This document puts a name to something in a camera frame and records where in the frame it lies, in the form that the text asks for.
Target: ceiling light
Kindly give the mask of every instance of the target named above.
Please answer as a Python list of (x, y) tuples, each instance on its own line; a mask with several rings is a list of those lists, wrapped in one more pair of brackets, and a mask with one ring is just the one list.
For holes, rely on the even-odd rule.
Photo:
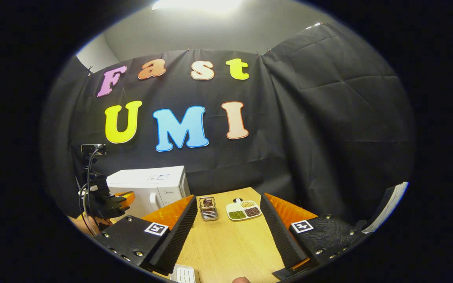
[(202, 9), (216, 13), (226, 13), (235, 9), (240, 3), (241, 0), (160, 0), (151, 9)]
[(311, 28), (311, 27), (318, 26), (318, 25), (320, 25), (320, 24), (321, 24), (321, 23), (317, 23), (317, 24), (315, 24), (315, 25), (313, 25), (313, 26), (307, 27), (306, 30), (308, 30), (308, 29)]

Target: black cable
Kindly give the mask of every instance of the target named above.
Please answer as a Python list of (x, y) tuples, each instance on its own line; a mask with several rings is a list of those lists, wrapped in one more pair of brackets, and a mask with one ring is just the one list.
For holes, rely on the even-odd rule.
[(83, 223), (85, 223), (86, 228), (88, 231), (92, 234), (92, 236), (95, 236), (92, 230), (90, 230), (90, 227), (88, 227), (87, 222), (85, 221), (85, 217), (83, 217), (83, 205), (81, 204), (81, 192), (83, 192), (83, 189), (87, 186), (87, 184), (83, 185), (81, 189), (79, 190), (79, 213), (81, 214), (81, 219), (83, 219)]
[[(100, 150), (101, 148), (98, 148), (96, 150), (94, 150), (94, 152), (92, 153), (92, 156), (90, 156), (90, 160), (88, 160), (88, 167), (87, 167), (87, 194), (88, 194), (88, 209), (91, 208), (90, 206), (90, 168), (92, 166), (92, 161), (94, 160), (94, 156), (96, 155), (96, 153)], [(99, 231), (101, 230), (101, 227), (99, 227), (99, 223), (97, 223), (97, 220), (96, 220), (96, 217), (94, 215), (94, 217), (92, 217), (94, 219), (94, 222), (97, 226), (97, 228), (99, 229)]]
[[(84, 209), (85, 211), (87, 210), (87, 202), (86, 202), (86, 200), (87, 200), (87, 195), (85, 195), (85, 196), (83, 197), (83, 209)], [(92, 227), (92, 223), (90, 223), (90, 219), (88, 218), (88, 217), (91, 217), (91, 216), (88, 215), (87, 213), (85, 213), (85, 214), (87, 215), (88, 226), (90, 227), (90, 229), (93, 230), (94, 228)]]

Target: small glass container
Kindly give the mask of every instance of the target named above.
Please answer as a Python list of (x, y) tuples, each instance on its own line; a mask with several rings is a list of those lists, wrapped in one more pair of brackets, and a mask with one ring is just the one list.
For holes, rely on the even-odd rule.
[(201, 197), (198, 200), (200, 214), (204, 221), (212, 221), (218, 219), (218, 210), (216, 209), (216, 201), (214, 197)]

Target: divided plate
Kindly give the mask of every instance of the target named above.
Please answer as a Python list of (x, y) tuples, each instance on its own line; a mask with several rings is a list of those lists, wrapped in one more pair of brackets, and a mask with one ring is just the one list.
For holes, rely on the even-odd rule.
[[(252, 200), (241, 201), (240, 199), (236, 199), (236, 201), (237, 202), (234, 202), (233, 204), (228, 204), (225, 207), (226, 215), (228, 215), (228, 218), (230, 218), (231, 220), (233, 220), (233, 221), (246, 220), (246, 219), (258, 217), (258, 216), (261, 215), (261, 209), (254, 201), (252, 201)], [(246, 210), (247, 209), (252, 209), (252, 208), (256, 208), (258, 210), (258, 213), (257, 213), (257, 215), (248, 216), (248, 213), (246, 212)], [(232, 218), (230, 216), (230, 213), (234, 212), (234, 211), (240, 211), (240, 213), (242, 213), (242, 215), (244, 217), (239, 218), (239, 219)]]

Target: white object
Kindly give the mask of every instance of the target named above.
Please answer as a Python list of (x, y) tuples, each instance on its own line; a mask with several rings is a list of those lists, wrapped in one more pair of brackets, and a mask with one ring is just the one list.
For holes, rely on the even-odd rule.
[(291, 223), (291, 226), (293, 226), (294, 230), (297, 233), (302, 233), (314, 229), (314, 227), (312, 227), (312, 225), (309, 222), (307, 222), (307, 220), (293, 222)]
[(227, 13), (239, 6), (241, 0), (159, 0), (151, 10), (165, 8), (201, 9), (214, 13)]
[(195, 274), (194, 268), (188, 265), (174, 265), (169, 279), (178, 283), (200, 283), (198, 274)]
[(384, 223), (384, 221), (387, 219), (387, 217), (389, 217), (389, 215), (392, 213), (394, 208), (396, 208), (398, 202), (400, 202), (401, 197), (405, 193), (407, 186), (408, 186), (408, 182), (403, 182), (403, 183), (397, 185), (396, 187), (394, 187), (394, 191), (392, 192), (392, 195), (390, 196), (390, 199), (389, 199), (388, 203), (385, 205), (382, 212), (372, 222), (372, 224), (370, 224), (370, 226), (366, 227), (361, 232), (370, 233), (370, 232), (374, 232), (375, 230), (377, 230), (377, 228)]
[(162, 236), (167, 229), (169, 229), (167, 225), (152, 222), (144, 231), (153, 235)]
[(125, 213), (139, 218), (190, 195), (184, 166), (120, 170), (106, 182), (113, 194), (134, 192), (135, 200)]
[[(252, 206), (247, 206), (245, 208), (243, 208), (241, 206), (242, 203), (245, 203), (245, 202), (253, 202), (253, 205)], [(254, 216), (248, 216), (246, 214), (246, 210), (247, 209), (250, 209), (250, 208), (257, 208), (259, 213), (257, 215), (254, 215)], [(227, 204), (225, 206), (225, 209), (226, 209), (226, 215), (228, 215), (228, 218), (230, 218), (231, 220), (233, 221), (239, 221), (239, 220), (246, 220), (246, 219), (250, 219), (250, 218), (253, 218), (253, 217), (258, 217), (261, 215), (261, 209), (260, 207), (252, 200), (245, 200), (245, 201), (241, 201), (241, 199), (239, 198), (236, 198), (236, 202), (234, 202), (233, 204)], [(244, 213), (244, 218), (240, 218), (240, 219), (233, 219), (232, 217), (230, 217), (230, 212), (234, 212), (234, 211), (242, 211), (242, 213)]]
[(318, 26), (318, 25), (320, 25), (320, 23), (317, 23), (317, 24), (315, 24), (315, 25), (313, 25), (313, 26), (310, 26), (310, 27), (307, 27), (307, 28), (305, 28), (305, 29), (308, 30), (309, 28), (311, 28), (311, 27), (316, 27), (316, 26)]

